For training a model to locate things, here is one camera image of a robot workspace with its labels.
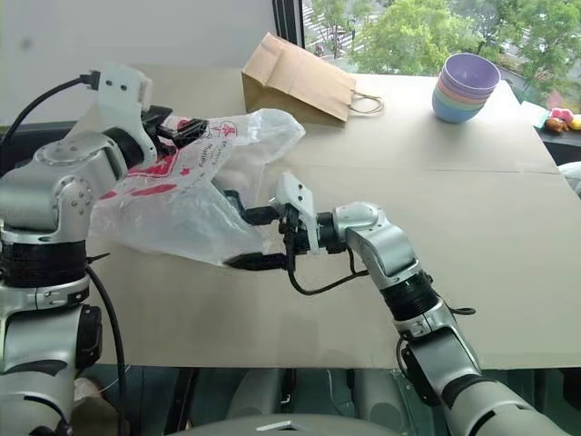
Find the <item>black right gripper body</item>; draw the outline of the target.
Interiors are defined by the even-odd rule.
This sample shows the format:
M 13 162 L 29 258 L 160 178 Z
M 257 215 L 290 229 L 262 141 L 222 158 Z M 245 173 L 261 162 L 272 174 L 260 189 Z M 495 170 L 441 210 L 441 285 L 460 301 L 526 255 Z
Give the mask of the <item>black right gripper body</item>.
M 306 224 L 300 218 L 300 211 L 291 203 L 271 200 L 270 206 L 278 214 L 278 232 L 282 237 L 284 253 L 287 257 L 303 255 L 310 251 Z

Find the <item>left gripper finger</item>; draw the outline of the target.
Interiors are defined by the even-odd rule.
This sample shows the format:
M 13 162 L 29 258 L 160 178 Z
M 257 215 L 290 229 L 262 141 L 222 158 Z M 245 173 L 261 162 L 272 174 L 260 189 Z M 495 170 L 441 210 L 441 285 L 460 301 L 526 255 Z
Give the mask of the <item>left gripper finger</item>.
M 205 134 L 208 124 L 206 119 L 182 119 L 177 124 L 176 133 L 179 138 L 199 138 Z
M 163 126 L 158 126 L 156 128 L 156 133 L 161 138 L 170 140 L 178 149 L 182 149 L 191 142 L 191 139 L 185 130 L 172 130 Z

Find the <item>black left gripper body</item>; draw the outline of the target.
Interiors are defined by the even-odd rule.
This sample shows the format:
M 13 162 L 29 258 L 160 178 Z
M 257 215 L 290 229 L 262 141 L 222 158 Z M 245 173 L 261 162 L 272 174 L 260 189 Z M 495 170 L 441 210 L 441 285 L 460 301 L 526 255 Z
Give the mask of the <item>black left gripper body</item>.
M 172 138 L 172 130 L 165 126 L 165 121 L 172 114 L 172 109 L 164 106 L 151 105 L 148 110 L 142 111 L 142 126 L 155 146 L 163 146 L 161 141 Z

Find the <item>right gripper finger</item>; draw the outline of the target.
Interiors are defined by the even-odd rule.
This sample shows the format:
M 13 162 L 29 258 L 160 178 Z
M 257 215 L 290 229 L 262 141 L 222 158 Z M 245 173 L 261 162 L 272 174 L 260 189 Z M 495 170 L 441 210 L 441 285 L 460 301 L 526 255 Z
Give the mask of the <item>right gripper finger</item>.
M 285 270 L 287 255 L 284 253 L 245 253 L 224 262 L 226 266 L 244 271 Z
M 277 210 L 272 206 L 246 208 L 236 190 L 225 190 L 224 196 L 237 210 L 242 220 L 252 226 L 269 225 L 277 219 Z

